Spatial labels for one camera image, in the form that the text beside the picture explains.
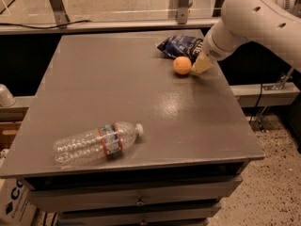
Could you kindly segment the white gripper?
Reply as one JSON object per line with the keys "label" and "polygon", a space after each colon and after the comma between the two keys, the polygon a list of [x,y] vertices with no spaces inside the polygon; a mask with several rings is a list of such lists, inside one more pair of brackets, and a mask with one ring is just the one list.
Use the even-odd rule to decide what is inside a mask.
{"label": "white gripper", "polygon": [[206,34],[201,53],[192,65],[194,73],[204,73],[212,68],[214,61],[231,56],[238,47],[248,43],[248,39],[230,32],[219,20]]}

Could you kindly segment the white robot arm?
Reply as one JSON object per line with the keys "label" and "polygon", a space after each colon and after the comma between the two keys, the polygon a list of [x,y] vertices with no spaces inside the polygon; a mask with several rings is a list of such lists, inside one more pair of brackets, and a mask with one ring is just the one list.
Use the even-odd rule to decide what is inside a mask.
{"label": "white robot arm", "polygon": [[192,71],[203,73],[254,41],[301,72],[301,19],[293,15],[294,2],[225,0],[221,18],[206,34]]}

